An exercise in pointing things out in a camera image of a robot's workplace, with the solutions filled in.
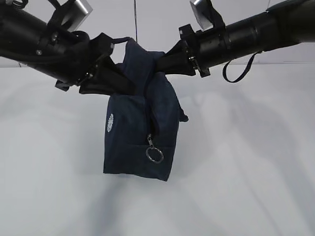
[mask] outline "zipper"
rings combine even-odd
[[[146,155],[147,155],[148,159],[149,159],[150,161],[156,163],[156,164],[161,163],[161,162],[164,160],[164,154],[163,154],[163,152],[162,152],[160,149],[158,149],[158,148],[156,148],[156,147],[154,146],[153,140],[152,140],[152,137],[151,137],[150,134],[148,135],[148,142],[149,142],[149,146],[150,146],[150,147],[148,147],[147,150],[146,150]],[[160,155],[160,160],[155,160],[155,159],[153,159],[153,158],[150,156],[150,153],[149,153],[150,150],[155,150],[155,151],[157,151],[157,152],[159,153],[159,155]]]
[[[149,75],[149,79],[146,81],[144,85],[144,98],[145,98],[145,113],[146,113],[146,123],[147,123],[147,139],[150,137],[150,139],[153,139],[154,136],[158,135],[158,122],[155,118],[152,108],[147,100],[147,90],[149,87],[150,82],[152,81],[153,76]]]

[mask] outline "wrist strap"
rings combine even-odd
[[[238,83],[238,82],[240,82],[242,79],[244,79],[244,77],[245,77],[245,76],[248,74],[248,72],[251,70],[252,63],[253,63],[253,61],[254,61],[254,59],[255,59],[255,56],[256,56],[257,54],[260,54],[260,53],[262,53],[262,52],[258,52],[258,53],[255,53],[254,55],[252,55],[252,57],[251,57],[251,59],[249,60],[249,62],[248,62],[248,64],[247,64],[246,69],[244,70],[244,72],[241,74],[240,77],[238,77],[238,78],[237,78],[236,80],[234,80],[234,81],[230,81],[230,80],[227,78],[226,70],[227,70],[228,65],[230,65],[230,63],[232,62],[232,61],[229,61],[229,62],[224,66],[224,69],[223,69],[223,77],[224,77],[224,79],[225,79],[226,81],[228,81],[229,83]]]

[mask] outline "logo patch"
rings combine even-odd
[[[107,132],[108,133],[112,130],[113,124],[114,124],[114,114],[110,114],[110,117],[109,117],[108,123],[107,123]]]

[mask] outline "zipper pull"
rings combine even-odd
[[[154,148],[154,144],[153,144],[153,141],[152,141],[152,134],[148,135],[148,142],[149,142],[150,147]]]
[[[148,135],[148,142],[149,142],[149,145],[150,145],[150,147],[148,147],[147,150],[146,150],[146,155],[147,155],[148,159],[149,159],[150,161],[156,163],[156,164],[161,163],[161,162],[164,160],[164,155],[163,155],[163,152],[162,152],[160,149],[158,149],[158,148],[156,148],[156,147],[154,146],[153,140],[152,140],[152,134],[149,134],[149,135]],[[160,160],[159,160],[159,161],[154,160],[154,159],[150,156],[149,152],[150,152],[151,150],[154,150],[154,151],[157,151],[157,152],[158,152],[158,154],[160,155]]]

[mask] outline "hanging wire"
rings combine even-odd
[[[138,21],[137,21],[137,1],[133,0],[134,7],[134,24],[136,27],[136,42],[138,42]]]
[[[270,7],[270,3],[271,3],[271,0],[269,0],[267,8],[269,8],[269,7]]]
[[[57,0],[48,0],[55,9],[61,7],[60,3]]]

